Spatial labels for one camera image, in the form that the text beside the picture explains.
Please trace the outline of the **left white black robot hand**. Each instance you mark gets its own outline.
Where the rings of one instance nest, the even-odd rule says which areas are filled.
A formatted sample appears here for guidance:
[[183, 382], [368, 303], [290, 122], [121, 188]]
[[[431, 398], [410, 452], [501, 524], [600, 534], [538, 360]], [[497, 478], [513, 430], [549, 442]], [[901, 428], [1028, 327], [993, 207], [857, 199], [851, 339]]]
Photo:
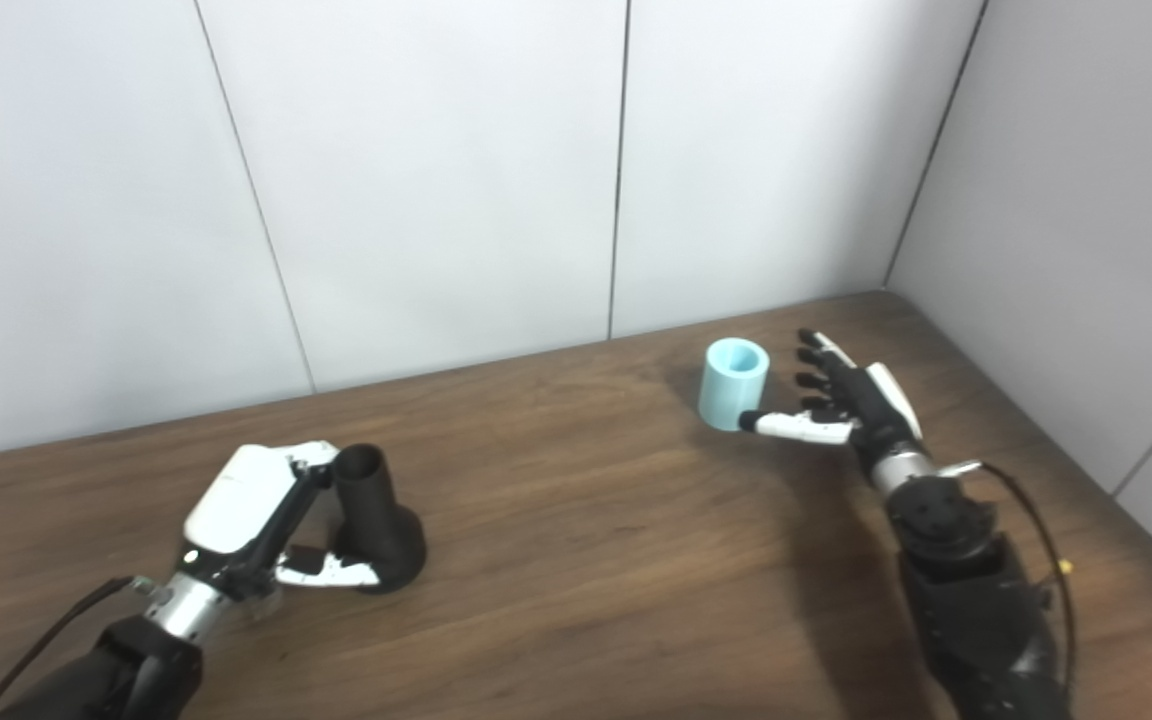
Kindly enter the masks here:
[[380, 591], [376, 566], [356, 553], [291, 541], [333, 487], [338, 454], [326, 441], [238, 447], [189, 511], [179, 571], [236, 602], [264, 600], [280, 585]]

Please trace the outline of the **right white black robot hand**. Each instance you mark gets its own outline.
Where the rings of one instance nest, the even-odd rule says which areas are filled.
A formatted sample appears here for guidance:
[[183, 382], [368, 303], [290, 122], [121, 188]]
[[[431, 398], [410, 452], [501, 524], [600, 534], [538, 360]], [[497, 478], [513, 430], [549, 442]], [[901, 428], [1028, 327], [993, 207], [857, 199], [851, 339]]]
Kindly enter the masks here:
[[799, 414], [744, 411], [740, 430], [805, 445], [849, 446], [867, 473], [899, 455], [931, 456], [914, 406], [890, 369], [882, 363], [855, 364], [820, 332], [801, 328], [797, 338], [797, 359], [812, 370], [794, 379], [801, 389], [814, 389], [814, 395], [801, 400]]

